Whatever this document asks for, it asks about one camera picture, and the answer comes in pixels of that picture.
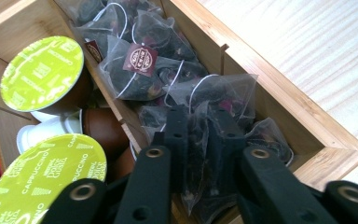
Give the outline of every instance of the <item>red packet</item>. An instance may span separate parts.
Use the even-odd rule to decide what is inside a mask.
[[[101,54],[97,41],[91,40],[86,42],[85,45],[86,48],[89,50],[89,53],[95,59],[95,61],[97,61],[97,63],[100,63],[103,60],[103,55]]]
[[[147,46],[132,43],[127,52],[123,70],[151,77],[153,75],[157,56],[158,53],[155,50]]]

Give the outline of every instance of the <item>wooden surface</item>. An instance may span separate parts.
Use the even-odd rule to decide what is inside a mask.
[[[232,44],[226,51],[226,73],[231,74],[238,63],[258,74],[256,111],[276,120],[295,152],[290,169],[296,177],[323,190],[327,182],[352,171],[358,165],[358,140],[248,45]]]
[[[358,1],[198,2],[358,139]]]
[[[51,35],[67,35],[61,18],[51,14],[51,0],[13,1],[0,11],[0,58],[10,62],[31,43]]]
[[[35,124],[35,119],[25,119],[0,109],[0,165],[3,171],[20,155],[16,138],[19,130]]]

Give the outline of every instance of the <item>tea bag label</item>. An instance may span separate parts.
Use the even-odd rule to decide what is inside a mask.
[[[103,60],[103,55],[101,54],[100,48],[98,47],[97,41],[91,40],[85,43],[89,53],[95,59],[97,63],[100,63]]]
[[[123,70],[136,72],[151,77],[154,71],[158,53],[147,47],[132,43],[127,52]]]

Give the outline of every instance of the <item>tea bag string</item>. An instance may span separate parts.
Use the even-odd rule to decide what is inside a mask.
[[[160,132],[164,131],[165,126],[167,126],[167,123],[165,123],[164,125],[162,125],[161,129],[159,130]]]
[[[196,87],[193,89],[193,91],[190,94],[190,100],[188,101],[188,113],[191,114],[191,101],[193,100],[194,92],[196,92],[196,89],[199,87],[199,85],[208,77],[218,77],[217,74],[208,75],[206,77],[203,77],[202,80],[200,80],[199,83],[197,83]]]
[[[289,167],[289,165],[292,163],[293,159],[295,158],[295,154],[293,153],[292,150],[290,150],[290,159],[289,161],[285,164],[285,166]]]
[[[170,90],[171,90],[171,86],[173,85],[173,83],[175,83],[176,79],[179,77],[179,74],[180,74],[180,71],[182,70],[182,66],[183,66],[183,63],[185,62],[185,60],[182,60],[180,62],[180,65],[179,65],[179,68],[178,68],[178,71],[176,72],[176,75],[175,75],[175,78],[173,79],[170,87],[168,88],[167,90],[167,94],[165,94],[165,97],[164,97],[164,104],[168,107],[172,107],[171,105],[168,105],[167,103],[167,98],[168,98],[168,93],[170,93]]]
[[[118,36],[118,38],[121,39],[121,37],[124,35],[124,32],[126,31],[127,29],[127,24],[128,24],[128,18],[127,18],[127,12],[126,12],[126,9],[124,9],[124,7],[121,5],[121,4],[118,4],[118,3],[109,3],[108,5],[106,5],[106,7],[104,7],[94,18],[93,21],[97,21],[101,18],[101,16],[103,15],[103,13],[106,11],[106,9],[112,5],[115,5],[115,6],[118,6],[121,8],[121,10],[123,11],[124,13],[124,18],[125,18],[125,23],[124,23],[124,28],[123,28],[123,31],[121,32],[121,35]]]
[[[135,41],[135,25],[136,25],[136,22],[133,24],[132,30],[131,30],[132,42],[133,42],[134,44],[138,44],[138,43],[136,43],[136,41]]]
[[[129,88],[130,84],[133,82],[135,77],[136,77],[136,73],[133,73],[133,76],[131,77],[130,81],[127,83],[126,87],[124,87],[124,89],[118,94],[117,98],[119,98],[124,93],[124,91],[126,91]]]

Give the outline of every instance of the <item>round hole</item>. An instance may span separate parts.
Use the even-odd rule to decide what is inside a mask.
[[[77,186],[71,191],[70,197],[75,201],[83,201],[90,198],[95,193],[95,186],[92,184],[83,184]]]
[[[269,153],[264,149],[253,149],[251,154],[259,159],[265,159],[269,157]]]
[[[158,148],[152,148],[146,151],[146,156],[150,158],[156,158],[162,156],[163,152]]]
[[[338,193],[342,197],[354,203],[358,203],[358,189],[351,186],[341,186],[338,188]]]
[[[140,207],[133,211],[132,216],[137,221],[145,221],[151,216],[151,211],[148,207]]]

